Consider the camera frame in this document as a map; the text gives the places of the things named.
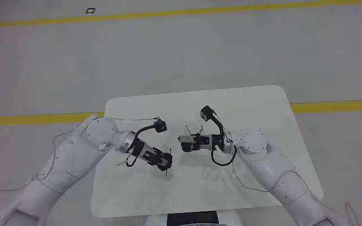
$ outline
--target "black base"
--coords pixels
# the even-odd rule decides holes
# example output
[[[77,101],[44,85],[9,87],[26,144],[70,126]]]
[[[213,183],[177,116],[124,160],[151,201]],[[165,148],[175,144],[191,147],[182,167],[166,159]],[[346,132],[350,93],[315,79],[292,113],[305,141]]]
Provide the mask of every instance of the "black base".
[[[209,223],[218,224],[216,211],[183,212],[180,214],[168,214],[167,226],[180,226],[185,224]]]

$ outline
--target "white table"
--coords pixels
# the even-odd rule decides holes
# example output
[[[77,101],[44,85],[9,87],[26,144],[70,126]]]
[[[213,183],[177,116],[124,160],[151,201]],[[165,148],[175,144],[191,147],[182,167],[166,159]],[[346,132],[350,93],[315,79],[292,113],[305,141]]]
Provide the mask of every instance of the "white table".
[[[169,151],[173,166],[165,172],[138,160],[131,168],[116,167],[126,155],[111,150],[97,166],[91,210],[98,218],[167,214],[276,206],[270,194],[244,189],[231,173],[231,166],[212,163],[210,151],[182,152],[178,136],[204,126],[205,134],[218,133],[212,122],[203,122],[200,110],[209,105],[224,126],[237,137],[246,130],[260,129],[269,141],[290,158],[311,191],[323,197],[321,184],[305,147],[288,99],[276,85],[250,88],[207,90],[186,93],[113,98],[108,101],[106,117],[122,119],[160,116],[167,124],[163,133],[147,131],[140,135],[150,146]],[[153,121],[117,121],[119,129],[134,131]],[[226,162],[230,155],[216,154]],[[245,184],[262,188],[241,159],[235,158],[237,174]]]

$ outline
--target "concrete floor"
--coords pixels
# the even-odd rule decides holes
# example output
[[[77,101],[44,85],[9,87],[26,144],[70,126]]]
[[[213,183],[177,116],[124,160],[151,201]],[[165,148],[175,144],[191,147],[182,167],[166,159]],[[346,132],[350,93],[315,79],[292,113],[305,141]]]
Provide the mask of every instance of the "concrete floor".
[[[255,1],[0,1],[0,21],[255,4]],[[258,3],[271,3],[259,0]],[[0,115],[103,111],[112,97],[278,84],[290,102],[362,99],[361,6],[297,8],[0,27]],[[362,221],[362,112],[296,115],[324,190]],[[0,125],[0,187],[18,186],[73,124]],[[143,225],[97,219],[94,171],[52,209],[46,225]],[[0,193],[2,205],[8,194]],[[248,225],[294,225],[282,207],[238,210]]]

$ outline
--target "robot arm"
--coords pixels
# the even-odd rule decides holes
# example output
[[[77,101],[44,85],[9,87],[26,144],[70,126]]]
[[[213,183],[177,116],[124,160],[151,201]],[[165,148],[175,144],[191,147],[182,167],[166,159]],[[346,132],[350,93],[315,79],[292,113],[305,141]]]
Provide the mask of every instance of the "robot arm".
[[[91,115],[56,148],[15,202],[0,212],[0,225],[43,225],[62,194],[94,169],[113,146],[115,151],[131,154],[162,171],[170,168],[171,154],[150,147],[138,138],[142,131],[152,128],[158,133],[167,130],[160,118],[135,133],[120,131],[113,119]]]
[[[270,192],[276,197],[299,226],[352,225],[342,215],[329,209],[313,196],[288,157],[279,148],[271,145],[261,131],[247,132],[243,138],[234,142],[227,137],[222,123],[214,115],[216,113],[209,106],[204,107],[200,113],[204,121],[209,119],[217,121],[216,125],[220,130],[222,129],[218,137],[218,145],[211,142],[211,137],[213,138],[215,135],[180,136],[179,141],[185,152],[190,149],[184,147],[191,145],[191,151],[205,148],[211,150],[211,154],[213,154],[217,145],[221,152],[233,154],[233,158],[226,164],[215,162],[212,155],[213,162],[219,166],[232,163],[237,154],[257,181],[266,189],[262,192]]]

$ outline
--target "yellow floor line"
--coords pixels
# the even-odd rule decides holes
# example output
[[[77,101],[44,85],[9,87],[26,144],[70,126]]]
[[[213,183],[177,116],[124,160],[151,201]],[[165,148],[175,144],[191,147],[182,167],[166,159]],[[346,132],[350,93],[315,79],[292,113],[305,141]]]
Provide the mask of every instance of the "yellow floor line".
[[[292,103],[291,108],[295,114],[362,111],[362,101]],[[104,112],[0,116],[0,125],[78,123],[94,113],[104,116]]]
[[[284,8],[304,8],[304,7],[351,5],[351,4],[362,4],[362,0],[323,0],[323,1],[320,0],[320,1],[309,1],[309,2],[276,3],[276,4],[268,4],[268,5],[227,6],[227,7],[215,7],[215,8],[195,8],[195,9],[188,9],[188,10],[139,12],[139,13],[131,13],[131,14],[81,16],[81,17],[74,17],[74,18],[0,21],[0,27],[27,26],[27,25],[40,25],[40,24],[58,24],[58,23],[80,23],[80,22],[101,21],[101,20],[141,19],[141,18],[152,18],[152,17],[157,17],[157,16],[216,14],[216,13],[221,13],[221,12],[237,12],[237,11],[280,10],[280,9],[284,9]]]

